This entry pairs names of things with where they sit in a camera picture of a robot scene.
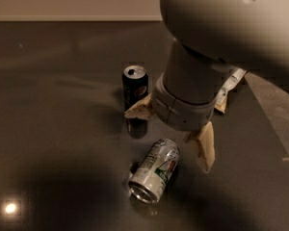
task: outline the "can label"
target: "can label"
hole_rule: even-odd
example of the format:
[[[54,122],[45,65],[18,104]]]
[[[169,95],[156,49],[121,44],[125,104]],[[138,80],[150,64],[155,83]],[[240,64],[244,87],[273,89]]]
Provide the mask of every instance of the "can label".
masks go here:
[[[145,203],[157,203],[177,166],[179,154],[173,141],[161,139],[154,143],[130,180],[131,192]]]
[[[140,65],[126,67],[122,74],[125,111],[148,94],[148,77]]]

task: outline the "lying can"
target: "lying can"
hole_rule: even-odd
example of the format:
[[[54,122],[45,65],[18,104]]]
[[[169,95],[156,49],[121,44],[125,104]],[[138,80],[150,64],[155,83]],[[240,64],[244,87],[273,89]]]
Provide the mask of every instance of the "lying can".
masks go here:
[[[175,142],[158,140],[130,179],[130,192],[144,203],[157,203],[171,180],[179,158],[180,150]]]
[[[147,96],[148,77],[140,65],[129,65],[122,74],[125,111]]]

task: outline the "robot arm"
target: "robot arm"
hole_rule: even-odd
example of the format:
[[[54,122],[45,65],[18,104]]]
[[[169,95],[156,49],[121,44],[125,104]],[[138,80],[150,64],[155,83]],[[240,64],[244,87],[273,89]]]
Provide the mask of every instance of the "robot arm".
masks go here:
[[[190,131],[187,141],[197,142],[209,171],[210,119],[234,66],[289,91],[289,0],[160,0],[160,6],[176,40],[149,107],[174,129]]]

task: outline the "table surface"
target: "table surface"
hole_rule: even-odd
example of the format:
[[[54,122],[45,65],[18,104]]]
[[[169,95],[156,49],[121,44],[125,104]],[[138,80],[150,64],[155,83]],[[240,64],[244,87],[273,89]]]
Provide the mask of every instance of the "table surface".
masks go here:
[[[289,158],[247,83],[212,118],[208,175],[157,117],[142,138],[128,134],[121,71],[144,65],[152,90],[171,41],[160,22],[0,23],[0,230],[289,231]],[[181,158],[147,205],[128,190],[129,168],[160,138]]]

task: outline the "soda can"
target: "soda can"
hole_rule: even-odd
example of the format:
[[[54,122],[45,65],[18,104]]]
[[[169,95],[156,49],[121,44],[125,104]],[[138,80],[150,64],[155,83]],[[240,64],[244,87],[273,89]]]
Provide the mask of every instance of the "soda can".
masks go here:
[[[148,77],[140,65],[129,65],[122,74],[125,111],[147,96]]]
[[[144,203],[157,203],[171,180],[179,158],[180,150],[175,142],[158,140],[129,180],[130,192]]]

